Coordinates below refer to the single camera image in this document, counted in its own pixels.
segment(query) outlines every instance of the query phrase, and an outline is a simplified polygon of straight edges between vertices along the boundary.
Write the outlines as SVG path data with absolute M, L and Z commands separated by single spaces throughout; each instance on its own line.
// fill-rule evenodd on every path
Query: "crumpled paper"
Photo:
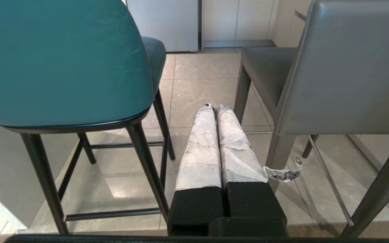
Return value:
M 253 147 L 231 109 L 220 105 L 217 115 L 223 185 L 228 182 L 268 182 Z
M 221 188 L 221 161 L 214 110 L 207 104 L 194 118 L 179 167 L 176 190 Z

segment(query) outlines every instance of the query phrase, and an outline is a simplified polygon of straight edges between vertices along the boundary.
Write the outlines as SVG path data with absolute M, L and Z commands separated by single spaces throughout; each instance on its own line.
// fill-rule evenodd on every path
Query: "bar stool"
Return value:
M 0 126 L 22 137 L 60 234 L 67 221 L 159 214 L 167 153 L 175 159 L 159 91 L 166 50 L 141 37 L 121 0 L 0 0 Z M 142 119 L 151 104 L 163 142 L 148 143 Z M 96 144 L 85 132 L 127 129 L 133 143 Z M 79 142 L 57 190 L 40 134 L 77 133 Z M 148 145 L 163 145 L 159 177 Z M 64 192 L 82 148 L 134 147 L 158 208 L 64 215 Z
M 275 123 L 270 168 L 285 167 L 297 135 L 311 134 L 314 145 L 319 134 L 389 134 L 389 0 L 313 0 L 298 48 L 244 48 L 240 122 L 251 82 Z M 357 237 L 388 202 L 389 158 L 352 218 L 339 200 L 348 220 L 341 236 Z

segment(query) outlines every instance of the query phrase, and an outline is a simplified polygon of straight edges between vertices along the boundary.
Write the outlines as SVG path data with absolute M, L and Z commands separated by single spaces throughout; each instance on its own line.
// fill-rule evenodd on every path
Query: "kitchen cabinet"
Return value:
M 266 46 L 275 1 L 203 0 L 204 46 Z
M 235 39 L 239 0 L 205 0 L 204 40 Z
M 236 40 L 266 40 L 273 0 L 240 0 Z

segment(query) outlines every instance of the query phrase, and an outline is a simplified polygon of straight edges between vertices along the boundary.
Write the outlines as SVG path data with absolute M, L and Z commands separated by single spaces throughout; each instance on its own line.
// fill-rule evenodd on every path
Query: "gray leather backrest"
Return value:
M 389 134 L 389 0 L 313 0 L 279 134 Z

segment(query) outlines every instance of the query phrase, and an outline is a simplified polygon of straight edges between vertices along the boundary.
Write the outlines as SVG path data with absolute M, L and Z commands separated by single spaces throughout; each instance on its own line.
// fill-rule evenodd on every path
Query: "cabinet door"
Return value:
M 235 40 L 238 0 L 204 1 L 204 40 Z
M 237 40 L 266 40 L 274 0 L 239 0 Z

